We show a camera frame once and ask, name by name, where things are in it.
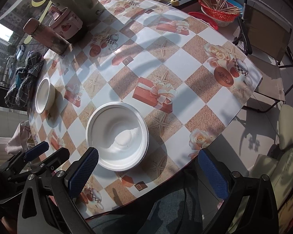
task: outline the checkered tablecloth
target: checkered tablecloth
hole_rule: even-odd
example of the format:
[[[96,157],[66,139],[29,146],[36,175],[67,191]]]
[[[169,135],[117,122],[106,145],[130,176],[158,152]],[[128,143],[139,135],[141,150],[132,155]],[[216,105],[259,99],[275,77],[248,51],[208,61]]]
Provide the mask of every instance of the checkered tablecloth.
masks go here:
[[[55,103],[29,121],[45,158],[60,147],[66,170],[86,151],[86,126],[101,105],[123,101],[143,115],[150,144],[135,168],[97,166],[77,199],[84,217],[127,204],[169,179],[207,147],[252,95],[261,74],[230,41],[188,14],[152,0],[100,0],[106,10],[64,55],[45,55]]]

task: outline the brown thermos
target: brown thermos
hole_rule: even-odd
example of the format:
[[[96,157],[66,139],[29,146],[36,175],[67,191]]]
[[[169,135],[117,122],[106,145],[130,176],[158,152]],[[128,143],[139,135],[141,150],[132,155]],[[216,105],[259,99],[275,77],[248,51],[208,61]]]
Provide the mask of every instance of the brown thermos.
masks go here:
[[[29,19],[23,30],[57,54],[63,54],[68,47],[68,42],[65,39],[35,18]]]

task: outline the gray chair backrest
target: gray chair backrest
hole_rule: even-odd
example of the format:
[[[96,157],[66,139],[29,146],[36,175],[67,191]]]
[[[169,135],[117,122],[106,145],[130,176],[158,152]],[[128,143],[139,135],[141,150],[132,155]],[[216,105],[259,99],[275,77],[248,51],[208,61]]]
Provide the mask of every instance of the gray chair backrest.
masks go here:
[[[292,25],[282,15],[260,0],[251,0],[265,9],[272,17],[276,17],[281,23],[276,22],[263,12],[249,6],[245,0],[243,15],[248,38],[252,46],[257,47],[277,61],[281,61],[287,49]]]

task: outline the metal screw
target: metal screw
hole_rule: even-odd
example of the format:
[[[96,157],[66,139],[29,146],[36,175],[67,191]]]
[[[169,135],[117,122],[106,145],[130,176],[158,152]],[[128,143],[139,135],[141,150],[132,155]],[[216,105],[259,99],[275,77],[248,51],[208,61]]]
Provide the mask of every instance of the metal screw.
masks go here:
[[[34,174],[29,175],[29,176],[28,176],[28,180],[32,180],[34,177],[35,177]]]
[[[239,178],[241,176],[241,174],[237,171],[232,172],[232,176],[235,178]]]
[[[57,176],[57,177],[62,177],[64,174],[65,174],[64,171],[58,171],[58,172],[56,173],[56,176]]]
[[[264,174],[262,177],[263,177],[263,180],[265,180],[265,181],[268,181],[269,180],[269,177],[266,174]]]

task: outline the small white bowl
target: small white bowl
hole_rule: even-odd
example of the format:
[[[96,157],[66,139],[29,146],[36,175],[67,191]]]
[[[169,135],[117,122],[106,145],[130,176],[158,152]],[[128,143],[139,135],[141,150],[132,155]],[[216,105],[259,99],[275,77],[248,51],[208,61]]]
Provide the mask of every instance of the small white bowl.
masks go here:
[[[99,165],[122,172],[143,159],[149,145],[149,132],[143,116],[133,106],[110,102],[91,115],[86,142],[88,147],[98,150]]]
[[[40,82],[35,99],[37,113],[41,114],[44,110],[49,110],[55,99],[55,88],[50,83],[50,79],[45,77]]]

